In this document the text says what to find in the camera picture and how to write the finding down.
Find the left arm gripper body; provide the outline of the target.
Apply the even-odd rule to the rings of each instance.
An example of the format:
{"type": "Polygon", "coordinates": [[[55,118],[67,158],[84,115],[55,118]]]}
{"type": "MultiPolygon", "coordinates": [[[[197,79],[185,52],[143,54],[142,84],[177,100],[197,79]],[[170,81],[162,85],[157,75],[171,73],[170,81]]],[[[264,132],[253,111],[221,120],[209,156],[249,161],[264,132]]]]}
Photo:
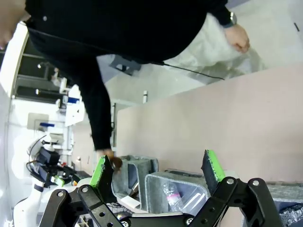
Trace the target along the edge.
{"type": "Polygon", "coordinates": [[[41,147],[36,158],[36,163],[38,166],[38,174],[45,182],[50,182],[51,177],[57,175],[59,159],[60,155],[57,152],[49,151],[41,147]]]}

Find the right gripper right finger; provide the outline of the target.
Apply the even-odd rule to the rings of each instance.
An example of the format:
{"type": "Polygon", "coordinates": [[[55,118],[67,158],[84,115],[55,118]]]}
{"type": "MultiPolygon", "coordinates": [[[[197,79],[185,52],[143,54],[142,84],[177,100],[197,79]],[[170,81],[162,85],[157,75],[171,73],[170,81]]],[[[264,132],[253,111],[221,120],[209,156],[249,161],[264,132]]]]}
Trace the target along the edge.
{"type": "Polygon", "coordinates": [[[281,227],[274,200],[265,181],[243,182],[226,176],[213,150],[206,150],[201,167],[210,197],[193,219],[195,227],[217,227],[228,208],[239,208],[249,227],[281,227]]]}

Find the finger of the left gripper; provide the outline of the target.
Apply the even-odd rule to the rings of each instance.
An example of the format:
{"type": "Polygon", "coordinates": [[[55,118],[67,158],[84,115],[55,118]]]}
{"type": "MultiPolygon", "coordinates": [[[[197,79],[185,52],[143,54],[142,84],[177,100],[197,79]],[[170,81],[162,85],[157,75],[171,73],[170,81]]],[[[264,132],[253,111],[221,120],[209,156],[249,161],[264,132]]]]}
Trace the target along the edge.
{"type": "Polygon", "coordinates": [[[61,176],[52,176],[50,178],[50,181],[60,187],[63,187],[65,185],[65,181],[61,176]]]}

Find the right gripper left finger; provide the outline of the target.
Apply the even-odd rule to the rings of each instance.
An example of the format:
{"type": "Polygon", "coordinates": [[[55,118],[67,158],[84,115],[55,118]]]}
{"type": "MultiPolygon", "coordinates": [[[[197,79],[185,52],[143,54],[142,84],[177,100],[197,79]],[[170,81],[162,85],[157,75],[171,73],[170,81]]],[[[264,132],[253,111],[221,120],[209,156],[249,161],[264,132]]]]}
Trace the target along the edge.
{"type": "Polygon", "coordinates": [[[54,190],[39,226],[73,227],[80,216],[88,214],[98,227],[121,227],[121,222],[107,206],[113,172],[108,156],[102,156],[89,184],[72,192],[54,190]]]}

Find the person right hand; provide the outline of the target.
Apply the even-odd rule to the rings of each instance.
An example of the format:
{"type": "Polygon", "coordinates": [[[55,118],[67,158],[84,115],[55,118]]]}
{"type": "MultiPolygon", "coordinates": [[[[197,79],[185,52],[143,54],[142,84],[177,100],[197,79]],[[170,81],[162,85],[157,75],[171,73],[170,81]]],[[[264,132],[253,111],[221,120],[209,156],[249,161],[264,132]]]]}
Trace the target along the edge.
{"type": "Polygon", "coordinates": [[[115,153],[112,149],[100,149],[96,151],[98,159],[100,159],[102,156],[107,156],[109,159],[112,159],[115,157],[115,153]]]}

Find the person left hand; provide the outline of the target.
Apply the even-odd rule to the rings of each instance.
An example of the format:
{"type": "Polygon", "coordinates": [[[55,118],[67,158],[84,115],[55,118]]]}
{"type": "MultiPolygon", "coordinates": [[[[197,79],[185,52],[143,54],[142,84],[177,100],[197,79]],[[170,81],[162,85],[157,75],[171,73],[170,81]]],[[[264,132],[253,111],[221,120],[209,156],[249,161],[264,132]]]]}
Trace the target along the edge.
{"type": "Polygon", "coordinates": [[[238,52],[246,53],[250,48],[249,37],[246,30],[235,24],[229,28],[224,29],[224,33],[228,43],[238,52]]]}

